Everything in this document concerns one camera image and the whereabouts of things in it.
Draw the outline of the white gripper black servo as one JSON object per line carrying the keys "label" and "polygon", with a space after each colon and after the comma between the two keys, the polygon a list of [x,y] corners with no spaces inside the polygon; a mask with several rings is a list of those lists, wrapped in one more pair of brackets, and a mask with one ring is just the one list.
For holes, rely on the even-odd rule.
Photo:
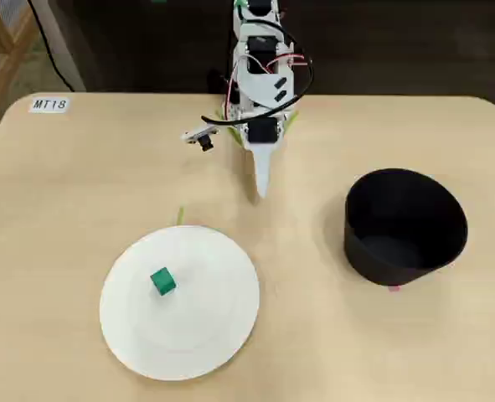
{"label": "white gripper black servo", "polygon": [[258,195],[265,198],[270,182],[271,155],[279,147],[290,123],[289,112],[274,116],[244,117],[237,126],[237,137],[242,147],[251,147],[255,185]]}

